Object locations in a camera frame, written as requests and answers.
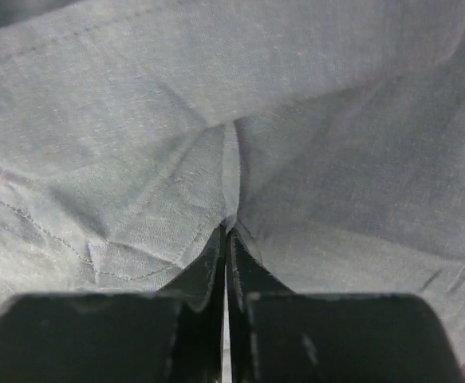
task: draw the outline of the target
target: gray cloth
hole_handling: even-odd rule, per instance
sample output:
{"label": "gray cloth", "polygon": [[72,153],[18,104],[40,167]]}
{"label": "gray cloth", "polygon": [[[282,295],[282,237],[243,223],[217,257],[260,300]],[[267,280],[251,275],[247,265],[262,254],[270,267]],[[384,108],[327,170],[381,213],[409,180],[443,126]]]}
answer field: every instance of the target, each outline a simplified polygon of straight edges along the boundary
{"label": "gray cloth", "polygon": [[90,0],[0,30],[0,302],[154,290],[223,219],[465,361],[465,0]]}

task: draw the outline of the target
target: dark gray fabric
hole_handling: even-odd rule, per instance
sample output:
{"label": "dark gray fabric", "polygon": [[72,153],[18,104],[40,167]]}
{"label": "dark gray fabric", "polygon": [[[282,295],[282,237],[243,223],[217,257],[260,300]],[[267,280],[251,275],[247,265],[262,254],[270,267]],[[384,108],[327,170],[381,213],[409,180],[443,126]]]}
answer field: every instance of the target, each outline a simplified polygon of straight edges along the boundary
{"label": "dark gray fabric", "polygon": [[421,294],[465,361],[465,0],[84,1],[0,30],[0,301],[155,289],[227,218],[296,290]]}

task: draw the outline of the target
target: gray fabric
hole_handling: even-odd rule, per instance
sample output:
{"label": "gray fabric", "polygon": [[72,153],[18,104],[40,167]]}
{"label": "gray fabric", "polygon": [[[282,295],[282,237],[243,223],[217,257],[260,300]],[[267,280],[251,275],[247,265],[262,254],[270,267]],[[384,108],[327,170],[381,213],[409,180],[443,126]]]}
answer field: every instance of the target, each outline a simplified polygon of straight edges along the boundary
{"label": "gray fabric", "polygon": [[99,0],[0,30],[0,302],[154,290],[227,218],[295,290],[421,294],[465,361],[465,0]]}

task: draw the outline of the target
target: light gray fabric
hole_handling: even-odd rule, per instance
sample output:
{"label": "light gray fabric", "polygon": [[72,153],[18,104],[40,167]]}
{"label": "light gray fabric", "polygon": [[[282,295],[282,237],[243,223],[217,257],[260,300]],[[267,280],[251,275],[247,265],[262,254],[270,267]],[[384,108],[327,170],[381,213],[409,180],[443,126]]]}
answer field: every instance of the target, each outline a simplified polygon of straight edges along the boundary
{"label": "light gray fabric", "polygon": [[0,301],[153,290],[236,218],[465,361],[465,0],[84,1],[0,30]]}

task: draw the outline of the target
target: garment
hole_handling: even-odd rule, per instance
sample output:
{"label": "garment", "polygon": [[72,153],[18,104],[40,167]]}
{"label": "garment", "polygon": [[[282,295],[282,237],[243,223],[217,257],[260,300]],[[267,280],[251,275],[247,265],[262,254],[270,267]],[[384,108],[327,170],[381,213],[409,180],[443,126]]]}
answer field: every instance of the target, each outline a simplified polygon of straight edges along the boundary
{"label": "garment", "polygon": [[0,29],[0,302],[155,290],[223,220],[465,361],[465,0],[87,0]]}

